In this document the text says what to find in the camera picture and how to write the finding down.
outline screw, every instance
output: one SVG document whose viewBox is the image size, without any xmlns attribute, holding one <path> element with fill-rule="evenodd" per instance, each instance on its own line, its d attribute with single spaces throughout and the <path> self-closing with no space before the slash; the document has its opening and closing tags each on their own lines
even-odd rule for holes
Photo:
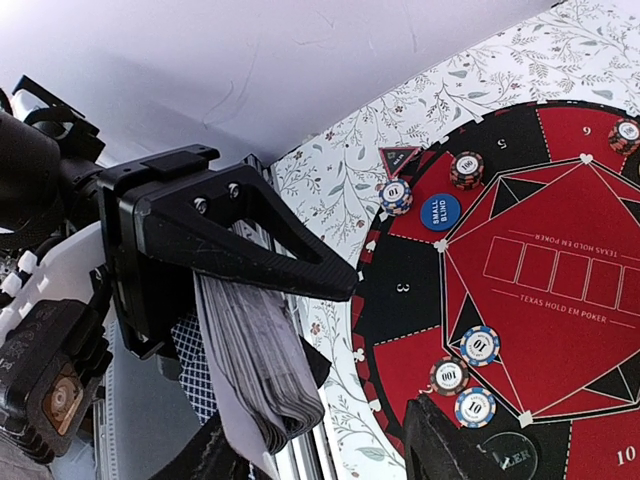
<svg viewBox="0 0 640 480">
<path fill-rule="evenodd" d="M 229 189 L 229 196 L 231 197 L 231 200 L 235 200 L 240 196 L 240 185 L 237 183 L 230 183 L 227 185 L 227 188 Z"/>
<path fill-rule="evenodd" d="M 196 210 L 200 215 L 204 215 L 205 213 L 207 213 L 207 210 L 209 209 L 209 204 L 202 197 L 196 198 L 193 201 L 193 206 L 196 207 Z"/>
</svg>

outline number 10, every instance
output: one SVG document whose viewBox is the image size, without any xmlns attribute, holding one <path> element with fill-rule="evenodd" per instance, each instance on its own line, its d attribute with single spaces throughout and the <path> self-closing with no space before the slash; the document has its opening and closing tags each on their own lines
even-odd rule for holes
<svg viewBox="0 0 640 480">
<path fill-rule="evenodd" d="M 636 459 L 636 449 L 632 446 L 627 447 L 624 451 L 624 457 L 622 456 L 622 450 L 618 452 L 618 466 L 621 467 L 624 465 L 624 460 L 627 459 L 627 462 L 633 462 Z"/>
</svg>

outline leaf pattern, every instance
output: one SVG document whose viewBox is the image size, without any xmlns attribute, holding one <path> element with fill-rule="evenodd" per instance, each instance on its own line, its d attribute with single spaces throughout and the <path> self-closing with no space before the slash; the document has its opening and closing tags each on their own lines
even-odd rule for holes
<svg viewBox="0 0 640 480">
<path fill-rule="evenodd" d="M 429 147 L 489 112 L 554 98 L 640 115 L 640 21 L 607 0 L 564 2 L 420 73 L 291 152 L 273 167 L 278 188 L 305 225 L 355 265 L 387 181 L 378 148 Z M 349 305 L 305 301 L 305 331 L 320 326 L 310 341 L 333 363 L 326 395 L 337 464 L 360 478 L 405 478 L 354 378 Z"/>
</svg>

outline red and black poker mat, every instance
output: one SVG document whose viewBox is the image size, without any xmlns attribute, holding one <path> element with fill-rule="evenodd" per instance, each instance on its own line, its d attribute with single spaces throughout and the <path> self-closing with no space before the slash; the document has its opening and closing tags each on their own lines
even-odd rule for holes
<svg viewBox="0 0 640 480">
<path fill-rule="evenodd" d="M 621 110 L 574 101 L 518 105 L 449 134 L 402 178 L 413 207 L 376 216 L 352 302 L 356 368 L 391 443 L 404 454 L 407 402 L 425 393 L 462 439 L 509 478 L 640 478 L 640 150 L 611 147 Z M 456 189 L 456 155 L 484 159 L 483 183 Z M 423 226 L 434 194 L 461 207 L 448 231 Z M 456 396 L 429 385 L 470 328 L 501 348 L 469 367 L 467 387 L 497 400 L 464 428 Z"/>
</svg>

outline white rectangle outline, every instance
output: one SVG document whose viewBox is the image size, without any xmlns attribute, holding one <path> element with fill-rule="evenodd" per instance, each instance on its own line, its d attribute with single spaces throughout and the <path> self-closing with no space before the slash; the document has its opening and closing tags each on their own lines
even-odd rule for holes
<svg viewBox="0 0 640 480">
<path fill-rule="evenodd" d="M 584 283 L 582 284 L 582 296 L 580 298 L 576 298 L 576 297 L 570 297 L 569 295 L 563 295 L 562 293 L 558 293 L 555 292 L 553 290 L 553 286 L 556 284 L 556 273 L 558 272 L 558 263 L 560 263 L 560 255 L 571 255 L 572 257 L 581 257 L 581 258 L 586 258 L 587 259 L 587 271 L 585 273 L 585 277 L 584 277 Z M 578 255 L 577 253 L 571 253 L 571 252 L 565 252 L 563 250 L 558 250 L 558 257 L 556 260 L 556 269 L 553 272 L 553 281 L 551 282 L 551 288 L 549 289 L 549 291 L 551 293 L 553 293 L 554 295 L 557 295 L 559 297 L 564 297 L 564 298 L 570 298 L 571 300 L 580 300 L 582 301 L 582 299 L 584 298 L 585 294 L 586 294 L 586 289 L 587 289 L 587 280 L 589 278 L 589 273 L 591 272 L 591 258 L 585 256 L 585 255 Z"/>
<path fill-rule="evenodd" d="M 633 267 L 622 267 L 622 277 L 620 278 L 620 290 L 618 291 L 618 301 L 616 302 L 616 310 L 622 313 L 628 313 L 629 315 L 634 315 L 636 317 L 640 317 L 640 313 L 627 312 L 626 310 L 622 310 L 620 308 L 620 298 L 622 297 L 622 289 L 624 288 L 624 272 L 625 270 L 635 270 L 636 272 L 640 272 L 640 269 Z"/>
<path fill-rule="evenodd" d="M 596 302 L 590 302 L 587 300 L 587 289 L 585 289 L 584 291 L 584 303 L 588 303 L 590 305 L 596 305 L 598 307 L 602 307 L 602 308 L 606 308 L 607 310 L 616 310 L 616 304 L 618 303 L 618 296 L 619 296 L 619 292 L 620 292 L 620 285 L 622 283 L 622 272 L 624 270 L 624 265 L 620 265 L 619 263 L 613 263 L 613 262 L 605 262 L 604 260 L 600 260 L 598 258 L 592 258 L 591 262 L 590 262 L 590 267 L 589 268 L 589 277 L 587 279 L 587 285 L 589 285 L 589 282 L 591 281 L 591 272 L 593 271 L 593 262 L 600 262 L 600 263 L 607 263 L 609 265 L 615 265 L 616 267 L 620 267 L 620 273 L 618 274 L 618 290 L 616 291 L 616 303 L 613 305 L 613 307 L 609 307 L 607 305 L 601 305 L 599 303 Z"/>
<path fill-rule="evenodd" d="M 527 254 L 527 248 L 529 246 L 535 247 L 535 248 L 539 248 L 541 250 L 549 250 L 550 252 L 553 252 L 553 265 L 551 266 L 551 275 L 549 276 L 549 281 L 547 282 L 547 288 L 546 289 L 542 289 L 542 288 L 538 288 L 538 287 L 533 287 L 531 285 L 527 285 L 526 283 L 520 283 L 520 273 L 522 271 L 522 265 L 524 264 L 524 257 Z M 538 290 L 540 292 L 548 292 L 549 288 L 551 287 L 551 280 L 553 279 L 553 275 L 555 273 L 555 268 L 556 268 L 556 262 L 558 259 L 558 250 L 556 250 L 555 248 L 549 248 L 549 247 L 541 247 L 540 245 L 535 245 L 533 243 L 527 243 L 524 246 L 524 255 L 522 256 L 522 262 L 520 264 L 520 269 L 518 269 L 518 275 L 516 276 L 516 284 L 520 285 L 521 287 L 526 287 L 526 288 L 531 288 L 533 290 Z"/>
<path fill-rule="evenodd" d="M 487 265 L 489 265 L 489 259 L 491 258 L 491 252 L 493 251 L 493 245 L 495 244 L 496 238 L 499 238 L 500 240 L 506 240 L 507 242 L 511 242 L 511 243 L 519 243 L 520 245 L 522 245 L 522 248 L 520 249 L 520 259 L 518 260 L 518 266 L 516 267 L 516 273 L 513 276 L 513 280 L 505 280 L 504 278 L 498 278 L 498 277 L 493 277 L 491 275 L 487 275 Z M 526 244 L 524 242 L 519 242 L 518 240 L 512 240 L 510 238 L 498 237 L 498 236 L 493 237 L 491 239 L 491 247 L 489 247 L 487 260 L 484 262 L 484 268 L 482 269 L 482 276 L 487 278 L 493 278 L 494 280 L 500 280 L 501 282 L 505 282 L 505 283 L 515 283 L 516 278 L 518 278 L 518 274 L 520 273 L 520 266 L 522 265 L 522 258 L 523 258 L 525 246 Z"/>
</svg>

